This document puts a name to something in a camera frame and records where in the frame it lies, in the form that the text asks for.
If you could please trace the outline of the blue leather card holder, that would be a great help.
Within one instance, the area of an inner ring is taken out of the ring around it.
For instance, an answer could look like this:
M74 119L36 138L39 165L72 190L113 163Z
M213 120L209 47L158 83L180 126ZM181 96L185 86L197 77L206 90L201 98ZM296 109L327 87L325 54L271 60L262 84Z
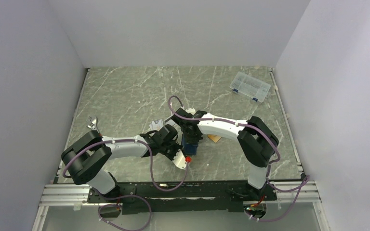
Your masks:
M181 145L182 145L182 152L184 155L194 156L197 154L199 139L196 137L188 136L186 134L182 134L181 138Z

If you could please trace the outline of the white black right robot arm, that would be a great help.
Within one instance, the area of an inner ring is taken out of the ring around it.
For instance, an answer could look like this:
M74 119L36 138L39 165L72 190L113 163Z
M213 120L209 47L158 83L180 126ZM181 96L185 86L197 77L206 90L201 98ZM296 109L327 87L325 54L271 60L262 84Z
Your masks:
M270 158L276 152L279 140L262 119L252 116L248 120L234 120L198 110L194 114L179 108L171 116L188 143L198 143L203 135L216 135L237 141L250 163L246 193L257 200L265 193L264 185Z

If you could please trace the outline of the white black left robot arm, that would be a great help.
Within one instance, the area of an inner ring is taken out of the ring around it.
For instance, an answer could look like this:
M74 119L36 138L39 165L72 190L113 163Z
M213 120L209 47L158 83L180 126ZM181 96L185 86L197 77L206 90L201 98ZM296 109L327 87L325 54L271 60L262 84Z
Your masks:
M189 158L177 142L178 132L171 125L134 137L112 138L97 130L87 132L61 154L63 176L76 185L88 184L107 202L115 201L120 186L111 173L103 170L108 160L124 157L150 157L162 154L179 169L187 169Z

